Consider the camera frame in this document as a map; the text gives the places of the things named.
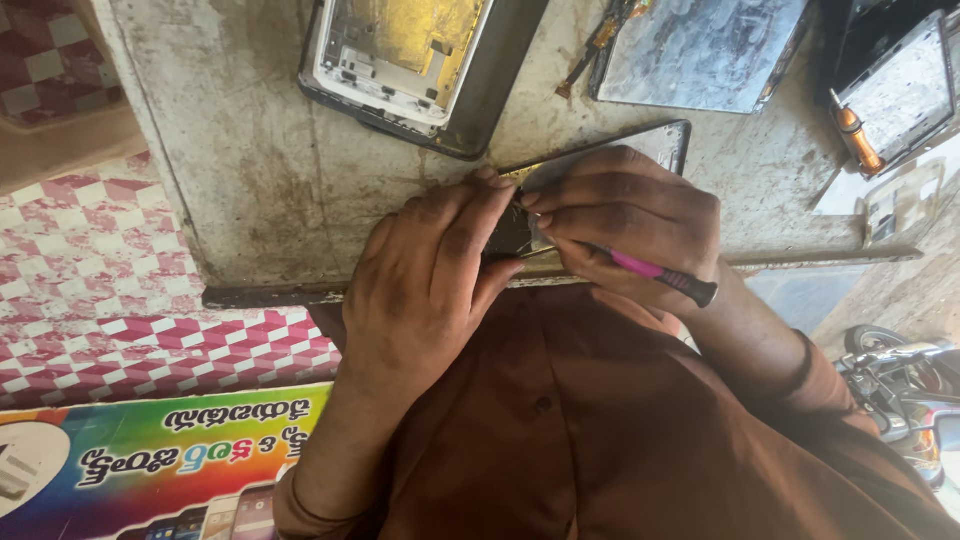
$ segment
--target fingernail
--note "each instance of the fingernail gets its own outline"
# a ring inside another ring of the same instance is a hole
[[[477,169],[477,172],[476,172],[476,177],[479,178],[480,180],[486,180],[489,178],[493,178],[494,176],[496,176],[496,171],[493,170],[493,167],[489,165],[484,165],[480,167],[479,169]]]
[[[526,195],[520,197],[520,203],[526,208],[530,208],[540,199],[540,194],[536,193],[527,193]]]

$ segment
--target finger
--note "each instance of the finger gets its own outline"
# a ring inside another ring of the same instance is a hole
[[[681,226],[625,203],[559,209],[541,216],[537,226],[548,236],[611,247],[664,266],[679,262],[670,256],[688,243]]]
[[[636,174],[668,184],[691,185],[683,177],[664,169],[656,161],[629,146],[613,146],[597,150],[577,161],[566,172],[566,176],[591,176],[603,173]]]
[[[540,193],[528,193],[522,203],[533,213],[566,207],[595,207],[629,203],[666,218],[682,218],[696,212],[701,200],[712,197],[695,187],[667,184],[629,173],[567,176]]]
[[[493,176],[444,234],[437,253],[431,296],[469,302],[480,270],[480,256],[514,195],[510,179]]]
[[[373,226],[370,238],[367,239],[367,246],[364,248],[363,253],[360,254],[360,262],[370,260],[380,253],[383,245],[387,242],[387,238],[390,236],[390,230],[394,227],[395,221],[396,214],[392,213],[385,216],[379,223]]]
[[[637,277],[599,250],[566,238],[556,238],[556,241],[560,262],[574,276],[601,285]]]
[[[405,220],[405,250],[408,253],[436,254],[444,233],[476,195],[467,184],[442,187],[421,200]]]
[[[614,262],[607,254],[573,240],[558,238],[557,251],[567,272],[617,294],[631,298],[656,298],[671,291],[663,283],[638,276]]]
[[[503,289],[507,288],[510,278],[523,270],[523,266],[522,258],[508,258],[487,264],[480,269],[480,275],[473,289],[473,305],[470,308],[470,320],[475,323],[474,328],[480,325],[480,321],[493,305],[493,301],[500,296]]]

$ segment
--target screwdriver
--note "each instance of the screwdriver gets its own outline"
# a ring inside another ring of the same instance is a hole
[[[853,156],[860,162],[860,172],[873,176],[887,168],[887,162],[874,150],[863,131],[863,122],[850,107],[844,107],[837,93],[830,89],[830,98],[836,107],[835,119],[844,142],[853,152]]]
[[[717,296],[719,285],[716,283],[702,282],[685,272],[670,270],[653,262],[632,258],[629,255],[624,255],[615,249],[605,246],[590,242],[577,241],[577,243],[584,244],[609,255],[610,258],[613,259],[613,262],[638,276],[649,278],[655,282],[661,282],[674,290],[682,292],[687,298],[695,302],[697,307],[704,308],[709,306]]]

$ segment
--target colorful poster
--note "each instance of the colorful poster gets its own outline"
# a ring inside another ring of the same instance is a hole
[[[272,540],[330,387],[0,413],[0,537]]]

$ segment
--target orange screwdriver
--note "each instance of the orange screwdriver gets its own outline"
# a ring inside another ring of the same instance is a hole
[[[870,141],[867,140],[867,134],[863,132],[863,122],[860,117],[849,107],[844,107],[837,93],[830,89],[830,97],[833,99],[833,105],[836,107],[835,119],[840,133],[843,135],[844,142],[853,153],[853,156],[860,162],[860,172],[873,176],[887,168],[887,162],[874,150]]]

